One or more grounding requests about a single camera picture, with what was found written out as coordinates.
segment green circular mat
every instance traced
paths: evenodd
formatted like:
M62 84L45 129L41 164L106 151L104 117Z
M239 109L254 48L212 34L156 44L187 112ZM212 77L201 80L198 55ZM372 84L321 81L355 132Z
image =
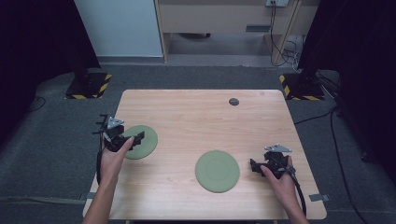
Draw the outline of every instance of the green circular mat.
M198 160L195 166L198 182L207 190L222 193L238 182L239 166L227 152L208 151Z
M133 150L126 153L126 158L131 160L138 160L147 157L158 144L158 136L155 131L149 126L137 125L123 133L124 136L136 136L141 132L145 132L145 138L143 138L140 145L134 146Z

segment power strip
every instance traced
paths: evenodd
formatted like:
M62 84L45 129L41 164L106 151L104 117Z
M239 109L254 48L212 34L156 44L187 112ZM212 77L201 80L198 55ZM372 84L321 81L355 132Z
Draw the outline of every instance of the power strip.
M267 0L265 5L267 7L272 7L274 3L276 7L286 7L289 3L289 0Z

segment gray carpet floor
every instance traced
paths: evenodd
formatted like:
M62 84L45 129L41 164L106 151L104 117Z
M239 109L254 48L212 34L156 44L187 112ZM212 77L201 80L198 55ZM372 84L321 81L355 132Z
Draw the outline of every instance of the gray carpet floor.
M40 84L37 96L43 97L46 103L37 111L27 113L1 146L0 197L83 201L95 172L99 144L98 136L92 134L98 128L95 122L100 120L99 114L115 114L125 90L282 90L278 76L292 72L291 68L242 66L106 65L103 69L113 77L101 99L64 99L72 74ZM42 103L38 98L32 103L32 109ZM299 121L326 114L335 103L326 95L323 101L287 101L287 105L293 120ZM332 198L325 203L327 217L312 222L362 223L349 202L341 177L330 116L309 120L296 128L320 193ZM342 118L333 116L333 128L350 194L361 215L369 223L396 223L395 186L380 165L361 161L361 149ZM0 223L79 223L82 210L83 204L0 203Z

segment forearm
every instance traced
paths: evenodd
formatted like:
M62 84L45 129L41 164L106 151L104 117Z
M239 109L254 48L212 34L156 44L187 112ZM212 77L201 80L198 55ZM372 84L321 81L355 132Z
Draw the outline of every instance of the forearm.
M286 214L292 224L309 223L298 203L285 205Z
M114 191L117 180L103 179L92 200L91 206L84 217L83 224L107 223L110 214L111 204L113 204Z

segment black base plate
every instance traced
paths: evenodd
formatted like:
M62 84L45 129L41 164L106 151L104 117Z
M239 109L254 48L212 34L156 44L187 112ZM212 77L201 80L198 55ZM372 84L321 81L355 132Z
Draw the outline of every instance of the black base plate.
M299 73L288 73L283 74L282 85L285 89L288 89L286 93L286 99L291 100L293 98L298 99L316 99L320 100L324 98L324 93L319 83L315 81L309 84L299 83Z
M73 79L66 91L66 98L99 98L102 96L102 86L106 83L107 73L90 73L92 83L90 85L80 84L76 78Z

